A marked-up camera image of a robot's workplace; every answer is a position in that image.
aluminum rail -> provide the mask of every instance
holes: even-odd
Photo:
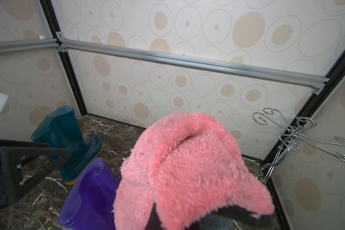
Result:
[[[300,85],[314,86],[322,88],[329,78],[298,72],[274,70],[268,68],[244,66],[228,62],[218,62],[199,58],[183,57],[172,54],[154,53],[144,50],[130,48],[120,48],[103,44],[93,44],[68,39],[59,39],[61,47],[72,48],[75,50],[89,51],[100,54],[120,56],[150,62],[160,62],[181,67],[195,68],[200,70],[218,71],[226,74],[247,76],[253,78],[263,78],[281,82],[289,82]]]
[[[32,48],[43,48],[58,46],[56,38],[48,38],[43,40],[14,40],[0,42],[0,53],[16,51],[16,50],[27,50]]]

rain boot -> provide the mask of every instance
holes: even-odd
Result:
[[[115,230],[114,200],[119,178],[102,158],[80,174],[61,209],[59,224],[73,230]]]
[[[51,148],[68,148],[70,159],[60,168],[61,179],[67,184],[74,184],[82,170],[95,159],[102,148],[102,139],[98,135],[83,141],[78,121],[72,106],[63,106],[45,117],[32,134],[35,142],[46,142]]]

black corner post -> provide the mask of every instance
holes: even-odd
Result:
[[[299,111],[296,117],[311,117],[317,109],[322,105],[322,103],[327,99],[332,90],[339,84],[339,82],[345,76],[345,50],[332,66],[330,71],[327,73],[326,77],[330,80],[326,83],[325,87],[319,95],[313,94],[308,101],[305,103],[303,108]],[[296,118],[290,123],[292,126],[296,126]],[[263,163],[272,163],[275,158],[277,147],[281,144],[280,141],[273,146],[272,150],[269,152],[267,157],[264,159]],[[271,178],[267,182],[267,188],[272,195],[272,200],[276,208],[276,213],[278,217],[278,222],[283,230],[290,230],[289,223],[286,219],[284,209],[282,208],[280,199],[276,193],[275,186]]]
[[[337,59],[335,64],[332,66],[326,77],[330,80],[326,83],[325,87],[319,95],[312,94],[308,101],[304,104],[303,108],[299,111],[296,117],[311,117],[322,103],[327,99],[332,90],[339,84],[339,82],[345,76],[345,50],[341,56]],[[292,126],[296,126],[296,118],[290,123]],[[272,163],[275,158],[277,147],[281,144],[280,141],[274,145],[272,150],[269,152],[267,157],[264,159],[264,163]]]
[[[43,12],[45,13],[48,26],[50,27],[51,34],[53,38],[58,38],[58,35],[56,34],[56,32],[60,31],[60,26],[56,19],[56,15],[55,15],[51,0],[40,0],[40,2],[41,2]],[[59,51],[59,55],[61,58],[61,62],[64,66],[65,72],[67,74],[70,86],[72,88],[75,100],[77,102],[80,114],[82,116],[86,115],[87,114],[86,104],[84,103],[82,93],[79,88],[79,85],[75,76],[75,72],[70,61],[69,54],[67,52]]]

metal bracket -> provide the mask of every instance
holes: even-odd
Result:
[[[61,31],[57,31],[56,32],[56,36],[57,36],[58,39],[64,39],[64,35],[62,34]]]
[[[58,51],[61,53],[66,53],[68,52],[68,48],[63,47],[63,46],[55,46],[56,48],[58,48]]]
[[[323,90],[323,87],[314,86],[313,93],[314,93],[315,95],[319,95],[319,94],[321,93],[322,90]]]

metal hook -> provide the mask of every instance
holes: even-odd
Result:
[[[271,110],[271,113],[267,113],[267,112],[265,111],[265,109],[270,109],[270,110]],[[274,108],[264,108],[264,109],[263,109],[263,112],[267,113],[268,115],[273,115],[273,114],[274,114],[273,111],[276,111],[277,113],[279,113],[280,116],[281,116],[281,117],[284,119],[284,121],[286,122],[286,124],[287,124],[288,126],[290,125],[289,122],[287,122],[287,120],[285,119],[284,115],[283,115],[280,111],[278,111],[277,109],[274,109]]]

